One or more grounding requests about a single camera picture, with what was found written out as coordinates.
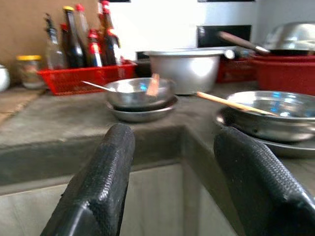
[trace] white wall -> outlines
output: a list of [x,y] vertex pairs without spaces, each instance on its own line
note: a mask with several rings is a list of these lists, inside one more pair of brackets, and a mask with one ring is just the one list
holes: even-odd
[[111,3],[114,27],[124,54],[136,51],[196,47],[196,26],[253,25],[257,2],[197,2],[197,0],[131,0]]
[[261,43],[274,27],[298,21],[315,21],[315,0],[258,0],[257,33]]

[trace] sink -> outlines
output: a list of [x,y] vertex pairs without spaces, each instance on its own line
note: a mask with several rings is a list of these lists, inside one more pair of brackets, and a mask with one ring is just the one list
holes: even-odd
[[[229,197],[222,177],[213,185],[211,176],[204,174],[220,175],[211,163],[212,151],[183,126],[159,130],[148,126],[134,133],[136,149],[120,235],[236,235],[221,211],[230,215],[234,225],[233,206],[218,206],[209,194],[209,190],[220,189],[221,195],[215,198]],[[101,138],[0,149],[0,224],[4,235],[39,235],[66,184],[86,164]],[[206,161],[196,162],[201,156]]]

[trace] brown wall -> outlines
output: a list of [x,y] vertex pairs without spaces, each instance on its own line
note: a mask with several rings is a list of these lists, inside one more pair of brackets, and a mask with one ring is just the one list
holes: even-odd
[[63,6],[76,3],[84,5],[89,26],[97,28],[97,0],[0,0],[0,63],[9,68],[13,81],[17,55],[45,56],[45,13],[51,14],[60,33]]

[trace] yellow lid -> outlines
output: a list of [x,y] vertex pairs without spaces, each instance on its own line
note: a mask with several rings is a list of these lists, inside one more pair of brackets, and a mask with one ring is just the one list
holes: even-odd
[[74,11],[74,8],[71,6],[63,6],[63,9],[68,11]]
[[17,60],[41,60],[40,55],[17,56]]

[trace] glass jar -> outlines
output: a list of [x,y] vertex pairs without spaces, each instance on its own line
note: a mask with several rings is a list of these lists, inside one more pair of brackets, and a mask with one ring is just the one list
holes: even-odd
[[44,81],[37,72],[40,70],[41,56],[17,56],[18,70],[24,87],[28,89],[40,89],[44,87]]

